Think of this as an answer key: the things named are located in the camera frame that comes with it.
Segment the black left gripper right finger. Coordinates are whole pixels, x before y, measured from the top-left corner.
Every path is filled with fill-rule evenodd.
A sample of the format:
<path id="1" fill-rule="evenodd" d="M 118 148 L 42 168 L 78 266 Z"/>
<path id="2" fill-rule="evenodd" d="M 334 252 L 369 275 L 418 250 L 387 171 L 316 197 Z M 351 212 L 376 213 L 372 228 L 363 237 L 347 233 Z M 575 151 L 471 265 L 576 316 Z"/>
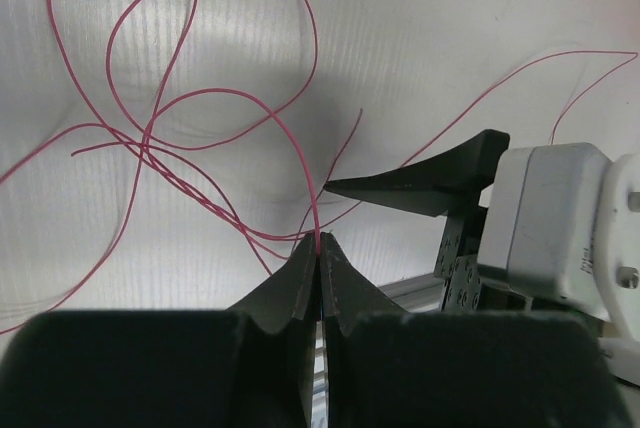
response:
<path id="1" fill-rule="evenodd" d="M 558 312 L 411 313 L 321 237 L 332 427 L 629 427 L 595 338 Z"/>

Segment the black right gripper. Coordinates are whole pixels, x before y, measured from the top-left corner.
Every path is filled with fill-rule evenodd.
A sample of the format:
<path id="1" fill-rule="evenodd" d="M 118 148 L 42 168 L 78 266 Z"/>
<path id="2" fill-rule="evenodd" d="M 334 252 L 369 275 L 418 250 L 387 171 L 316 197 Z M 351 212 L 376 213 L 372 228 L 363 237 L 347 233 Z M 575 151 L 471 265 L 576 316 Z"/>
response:
<path id="1" fill-rule="evenodd" d="M 481 275 L 478 264 L 488 209 L 481 192 L 493 184 L 510 135 L 483 130 L 426 160 L 377 175 L 331 180 L 332 194 L 405 212 L 444 217 L 434 277 L 443 282 L 442 311 L 524 311 L 530 300 Z"/>

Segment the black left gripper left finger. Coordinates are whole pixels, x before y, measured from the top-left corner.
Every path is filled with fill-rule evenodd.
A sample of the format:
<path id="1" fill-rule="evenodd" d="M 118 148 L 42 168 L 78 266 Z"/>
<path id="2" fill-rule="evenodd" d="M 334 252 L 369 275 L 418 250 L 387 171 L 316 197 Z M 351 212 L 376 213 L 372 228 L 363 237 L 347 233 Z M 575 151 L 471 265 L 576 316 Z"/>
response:
<path id="1" fill-rule="evenodd" d="M 307 427 L 316 241 L 225 310 L 60 310 L 1 362 L 5 427 Z"/>

